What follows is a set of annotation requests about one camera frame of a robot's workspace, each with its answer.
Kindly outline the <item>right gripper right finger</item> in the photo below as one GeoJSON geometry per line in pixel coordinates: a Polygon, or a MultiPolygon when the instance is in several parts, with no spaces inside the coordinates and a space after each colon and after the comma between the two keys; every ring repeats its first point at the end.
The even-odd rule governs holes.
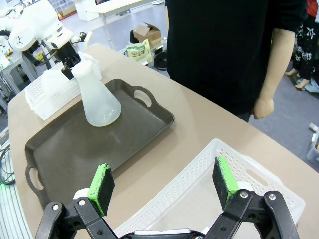
{"type": "Polygon", "coordinates": [[[211,226],[206,239],[231,239],[242,222],[253,223],[262,239],[298,239],[300,236],[279,191],[263,196],[240,189],[224,157],[216,157],[213,183],[223,212],[211,226]]]}

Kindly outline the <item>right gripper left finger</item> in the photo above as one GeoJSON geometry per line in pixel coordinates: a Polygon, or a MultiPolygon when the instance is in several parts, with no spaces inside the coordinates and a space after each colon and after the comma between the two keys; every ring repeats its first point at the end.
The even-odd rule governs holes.
{"type": "Polygon", "coordinates": [[[50,202],[46,205],[36,232],[37,239],[73,239],[85,229],[92,239],[116,239],[103,217],[107,214],[115,182],[111,167],[100,164],[85,196],[68,205],[50,202]]]}

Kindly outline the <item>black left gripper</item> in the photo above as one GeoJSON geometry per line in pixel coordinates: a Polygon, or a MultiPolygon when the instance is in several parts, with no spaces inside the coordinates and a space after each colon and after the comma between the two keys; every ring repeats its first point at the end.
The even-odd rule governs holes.
{"type": "Polygon", "coordinates": [[[73,44],[68,41],[61,48],[50,50],[51,55],[63,63],[61,72],[69,79],[73,79],[74,76],[71,72],[72,68],[81,61],[81,58],[74,48],[73,44]]]}

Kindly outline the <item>person's left hand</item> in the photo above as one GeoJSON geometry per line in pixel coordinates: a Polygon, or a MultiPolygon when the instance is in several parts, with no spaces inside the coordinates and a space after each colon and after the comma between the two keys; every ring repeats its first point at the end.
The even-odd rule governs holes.
{"type": "Polygon", "coordinates": [[[259,97],[253,107],[254,119],[259,120],[270,115],[274,111],[273,98],[259,97]]]}

